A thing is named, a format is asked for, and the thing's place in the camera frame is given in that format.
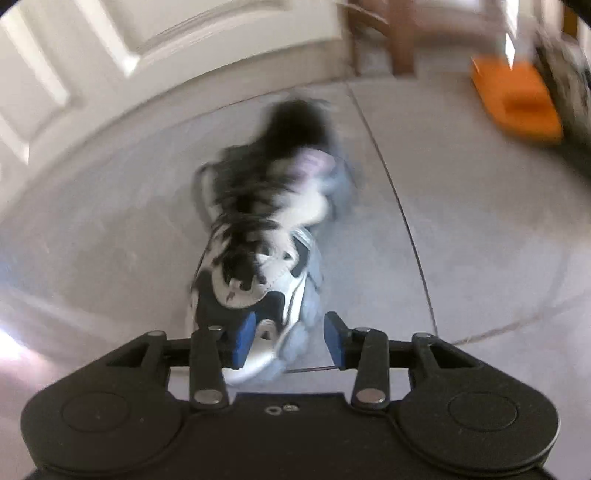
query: door panel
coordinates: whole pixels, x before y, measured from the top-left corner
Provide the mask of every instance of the door panel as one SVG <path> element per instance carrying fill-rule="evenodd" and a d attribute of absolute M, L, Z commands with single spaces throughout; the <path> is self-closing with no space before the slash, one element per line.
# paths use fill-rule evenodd
<path fill-rule="evenodd" d="M 22 0 L 0 27 L 0 165 L 20 181 L 187 80 L 340 35 L 333 0 Z"/>

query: wooden chair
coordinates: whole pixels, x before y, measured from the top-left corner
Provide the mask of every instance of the wooden chair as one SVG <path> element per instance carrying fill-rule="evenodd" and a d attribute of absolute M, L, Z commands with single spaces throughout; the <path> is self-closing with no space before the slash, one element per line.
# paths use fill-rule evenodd
<path fill-rule="evenodd" d="M 386 38 L 392 73 L 414 74 L 414 49 L 418 41 L 453 37 L 482 40 L 498 38 L 505 32 L 505 14 L 500 0 L 482 0 L 482 12 L 435 4 L 415 4 L 414 0 L 349 0 L 344 5 L 351 33 L 353 69 L 359 75 L 356 36 L 364 25 Z"/>

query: screw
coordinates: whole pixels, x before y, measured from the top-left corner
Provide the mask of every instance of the screw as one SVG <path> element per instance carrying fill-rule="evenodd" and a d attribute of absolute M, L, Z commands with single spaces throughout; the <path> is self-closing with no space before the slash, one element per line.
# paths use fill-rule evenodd
<path fill-rule="evenodd" d="M 197 390 L 193 398 L 202 405 L 217 405 L 222 401 L 223 395 L 219 390 Z"/>
<path fill-rule="evenodd" d="M 281 412 L 282 412 L 281 407 L 277 407 L 276 405 L 273 405 L 272 407 L 265 408 L 265 413 L 268 413 L 269 415 L 273 415 L 274 417 L 281 415 Z"/>
<path fill-rule="evenodd" d="M 364 388 L 357 392 L 357 400 L 361 403 L 378 405 L 386 400 L 386 394 L 377 388 Z"/>
<path fill-rule="evenodd" d="M 283 405 L 283 411 L 286 411 L 286 412 L 300 411 L 300 408 L 297 405 L 288 403 L 286 405 Z"/>

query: orange slipper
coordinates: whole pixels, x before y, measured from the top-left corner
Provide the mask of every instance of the orange slipper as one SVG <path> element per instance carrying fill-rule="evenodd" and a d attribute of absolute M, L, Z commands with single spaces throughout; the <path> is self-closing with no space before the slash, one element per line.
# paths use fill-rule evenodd
<path fill-rule="evenodd" d="M 531 63 L 481 57 L 472 60 L 472 81 L 485 109 L 505 132 L 525 140 L 559 143 L 562 123 L 550 93 Z"/>

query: tile floor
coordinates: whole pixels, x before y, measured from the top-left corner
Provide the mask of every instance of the tile floor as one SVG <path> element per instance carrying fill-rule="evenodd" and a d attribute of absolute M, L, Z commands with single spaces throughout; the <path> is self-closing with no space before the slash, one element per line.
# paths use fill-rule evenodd
<path fill-rule="evenodd" d="M 436 332 L 540 389 L 562 416 L 549 469 L 588 479 L 589 186 L 552 153 L 503 137 L 465 74 L 307 91 L 333 105 L 361 179 L 352 215 L 323 249 L 326 309 L 391 338 Z M 5 219 L 1 478 L 32 467 L 18 415 L 35 390 L 146 330 L 184 336 L 186 288 L 207 241 L 191 175 L 220 148 L 246 141 L 254 119 L 283 96 L 223 108 L 41 183 Z M 70 166 L 83 161 L 77 155 Z M 328 364 L 319 332 L 296 367 Z M 352 378 L 293 374 L 265 390 L 348 392 Z M 178 372 L 171 389 L 185 387 Z M 395 372 L 393 396 L 406 391 Z"/>

